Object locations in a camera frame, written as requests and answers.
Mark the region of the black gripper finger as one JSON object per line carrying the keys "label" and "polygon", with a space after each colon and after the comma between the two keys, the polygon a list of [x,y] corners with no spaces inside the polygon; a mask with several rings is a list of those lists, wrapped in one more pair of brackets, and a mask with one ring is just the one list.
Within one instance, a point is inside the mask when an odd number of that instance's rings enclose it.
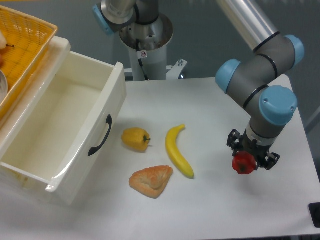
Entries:
{"label": "black gripper finger", "polygon": [[255,157],[255,161],[256,161],[255,170],[257,171],[259,168],[262,168],[269,171],[277,164],[279,159],[280,159],[279,154],[270,152],[269,150],[263,153],[259,153]]}
{"label": "black gripper finger", "polygon": [[233,129],[227,137],[226,145],[231,148],[232,156],[235,157],[242,150],[242,135]]}

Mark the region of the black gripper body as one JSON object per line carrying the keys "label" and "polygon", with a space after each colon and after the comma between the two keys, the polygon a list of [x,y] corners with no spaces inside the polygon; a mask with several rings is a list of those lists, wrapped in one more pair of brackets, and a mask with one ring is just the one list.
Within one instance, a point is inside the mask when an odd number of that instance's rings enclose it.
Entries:
{"label": "black gripper body", "polygon": [[242,136],[239,140],[239,152],[247,152],[259,163],[264,163],[268,155],[270,145],[259,145],[256,139],[250,140],[247,136]]}

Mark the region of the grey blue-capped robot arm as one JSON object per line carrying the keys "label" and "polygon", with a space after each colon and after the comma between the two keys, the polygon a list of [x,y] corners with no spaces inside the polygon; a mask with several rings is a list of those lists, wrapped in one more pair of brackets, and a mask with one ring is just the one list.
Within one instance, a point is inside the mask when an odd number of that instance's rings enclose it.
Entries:
{"label": "grey blue-capped robot arm", "polygon": [[[280,156],[270,152],[297,108],[296,95],[272,81],[292,69],[305,55],[301,40],[283,36],[253,0],[220,0],[218,5],[254,53],[242,63],[225,62],[215,75],[216,84],[249,115],[244,131],[232,130],[227,146],[232,167],[240,175],[270,170]],[[173,36],[171,21],[156,0],[103,0],[92,8],[101,29],[119,33],[129,50],[135,81],[167,80],[167,44]]]}

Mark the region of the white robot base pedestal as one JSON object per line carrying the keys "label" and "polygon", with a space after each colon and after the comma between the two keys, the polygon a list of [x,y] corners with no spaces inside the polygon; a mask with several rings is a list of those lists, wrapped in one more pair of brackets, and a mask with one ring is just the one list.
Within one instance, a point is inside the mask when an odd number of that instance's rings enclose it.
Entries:
{"label": "white robot base pedestal", "polygon": [[172,22],[162,13],[151,24],[132,23],[119,32],[128,49],[134,81],[176,80],[183,76],[186,60],[167,64],[167,46],[173,34]]}

